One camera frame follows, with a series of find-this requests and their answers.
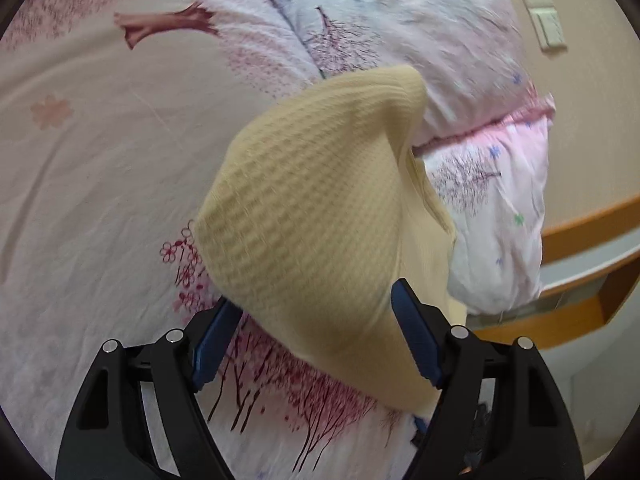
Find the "beige waffle knit garment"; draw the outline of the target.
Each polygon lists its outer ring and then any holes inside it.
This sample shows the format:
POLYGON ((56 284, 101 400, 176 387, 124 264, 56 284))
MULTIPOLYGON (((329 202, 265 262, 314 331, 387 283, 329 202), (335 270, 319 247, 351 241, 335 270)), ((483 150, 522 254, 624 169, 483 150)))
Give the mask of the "beige waffle knit garment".
POLYGON ((193 225, 209 277, 270 336, 418 416, 438 393, 393 314, 393 284, 466 318, 448 292, 456 228, 412 151, 426 104, 409 66, 306 89, 234 138, 193 225))

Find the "white pink floral quilt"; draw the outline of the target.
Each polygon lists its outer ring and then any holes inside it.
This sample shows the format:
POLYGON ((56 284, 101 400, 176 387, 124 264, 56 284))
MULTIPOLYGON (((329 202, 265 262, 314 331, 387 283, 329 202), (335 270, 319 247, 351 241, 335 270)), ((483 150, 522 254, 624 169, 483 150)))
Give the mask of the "white pink floral quilt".
POLYGON ((555 112, 524 66, 510 0, 271 0, 323 76, 408 65, 427 106, 412 145, 456 225, 450 295, 503 314, 541 291, 555 112))

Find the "pink floral bed sheet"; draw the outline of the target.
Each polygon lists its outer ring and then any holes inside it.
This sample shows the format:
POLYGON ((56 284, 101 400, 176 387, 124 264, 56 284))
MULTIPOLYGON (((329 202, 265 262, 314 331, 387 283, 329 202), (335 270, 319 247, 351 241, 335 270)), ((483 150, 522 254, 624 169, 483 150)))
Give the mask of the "pink floral bed sheet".
POLYGON ((1 406, 55 470, 104 341, 213 307, 192 226, 233 138, 321 75, 269 0, 24 0, 1 39, 1 406))

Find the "wooden headboard frame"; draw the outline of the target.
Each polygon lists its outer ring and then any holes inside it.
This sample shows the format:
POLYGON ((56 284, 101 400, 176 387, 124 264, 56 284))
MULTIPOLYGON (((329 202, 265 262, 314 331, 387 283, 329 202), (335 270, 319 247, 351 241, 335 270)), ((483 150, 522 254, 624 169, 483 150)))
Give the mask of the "wooden headboard frame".
POLYGON ((503 314, 468 317, 481 337, 527 336, 551 349, 600 330, 639 284, 639 197, 544 231, 540 297, 503 314))

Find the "wall switch panel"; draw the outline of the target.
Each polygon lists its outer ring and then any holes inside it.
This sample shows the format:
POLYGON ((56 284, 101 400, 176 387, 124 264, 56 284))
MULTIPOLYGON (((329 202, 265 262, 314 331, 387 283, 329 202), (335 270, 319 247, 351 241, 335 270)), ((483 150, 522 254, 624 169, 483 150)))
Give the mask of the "wall switch panel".
POLYGON ((553 0, 523 0, 543 51, 567 47, 558 10, 553 0))

